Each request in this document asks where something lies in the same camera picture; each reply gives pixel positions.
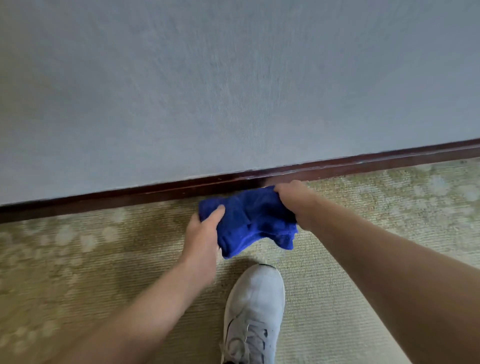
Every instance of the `baseboard trim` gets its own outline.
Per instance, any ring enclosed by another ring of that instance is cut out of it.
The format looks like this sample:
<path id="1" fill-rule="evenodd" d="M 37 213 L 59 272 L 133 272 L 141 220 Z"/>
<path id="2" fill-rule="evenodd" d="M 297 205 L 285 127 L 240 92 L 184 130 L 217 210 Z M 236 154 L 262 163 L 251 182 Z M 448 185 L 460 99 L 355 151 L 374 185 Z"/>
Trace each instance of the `baseboard trim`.
<path id="1" fill-rule="evenodd" d="M 480 157 L 480 139 L 0 206 L 0 223 Z"/>

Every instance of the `gray wall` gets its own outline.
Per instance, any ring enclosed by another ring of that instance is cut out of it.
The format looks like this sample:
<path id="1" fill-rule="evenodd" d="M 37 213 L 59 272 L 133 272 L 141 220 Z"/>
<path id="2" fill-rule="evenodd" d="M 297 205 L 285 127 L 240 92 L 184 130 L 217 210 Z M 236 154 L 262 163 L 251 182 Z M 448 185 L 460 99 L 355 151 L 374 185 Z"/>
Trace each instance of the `gray wall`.
<path id="1" fill-rule="evenodd" d="M 0 204 L 480 137 L 480 5 L 3 0 Z"/>

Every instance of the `carpet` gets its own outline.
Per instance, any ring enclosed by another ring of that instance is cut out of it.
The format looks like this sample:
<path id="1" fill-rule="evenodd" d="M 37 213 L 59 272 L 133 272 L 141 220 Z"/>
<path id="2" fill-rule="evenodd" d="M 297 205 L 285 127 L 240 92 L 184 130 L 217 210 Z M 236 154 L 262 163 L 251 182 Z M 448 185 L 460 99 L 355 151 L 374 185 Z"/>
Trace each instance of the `carpet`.
<path id="1" fill-rule="evenodd" d="M 373 223 L 480 267 L 480 159 L 310 182 Z M 124 306 L 177 259 L 199 199 L 0 225 L 0 361 L 36 364 Z M 219 363 L 228 293 L 253 262 L 286 286 L 277 363 L 408 363 L 316 240 L 291 252 L 260 241 L 222 261 L 153 363 Z"/>

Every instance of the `hand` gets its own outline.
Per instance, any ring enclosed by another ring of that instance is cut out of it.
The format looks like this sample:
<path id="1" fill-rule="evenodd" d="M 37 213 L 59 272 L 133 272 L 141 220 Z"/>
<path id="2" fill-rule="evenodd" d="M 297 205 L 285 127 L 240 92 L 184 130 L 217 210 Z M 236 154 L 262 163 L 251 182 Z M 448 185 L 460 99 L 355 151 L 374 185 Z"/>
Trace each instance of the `hand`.
<path id="1" fill-rule="evenodd" d="M 275 192 L 285 207 L 295 214 L 300 227 L 311 231 L 313 208 L 319 198 L 317 193 L 297 180 L 277 184 Z"/>
<path id="2" fill-rule="evenodd" d="M 203 222 L 197 213 L 192 215 L 185 232 L 185 243 L 179 259 L 188 270 L 199 279 L 204 288 L 215 279 L 216 259 L 220 247 L 217 243 L 216 226 L 225 214 L 225 206 L 220 205 Z"/>

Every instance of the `forearm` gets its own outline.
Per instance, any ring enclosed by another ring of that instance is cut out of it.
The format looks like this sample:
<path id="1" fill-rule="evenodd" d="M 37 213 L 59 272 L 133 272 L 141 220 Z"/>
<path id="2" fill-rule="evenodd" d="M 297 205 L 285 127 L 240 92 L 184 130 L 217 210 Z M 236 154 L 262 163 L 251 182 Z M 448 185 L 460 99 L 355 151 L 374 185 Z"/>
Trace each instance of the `forearm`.
<path id="1" fill-rule="evenodd" d="M 312 231 L 414 363 L 480 357 L 480 270 L 319 198 Z"/>
<path id="2" fill-rule="evenodd" d="M 143 363 L 200 292 L 197 280 L 187 264 L 175 265 L 55 363 Z"/>

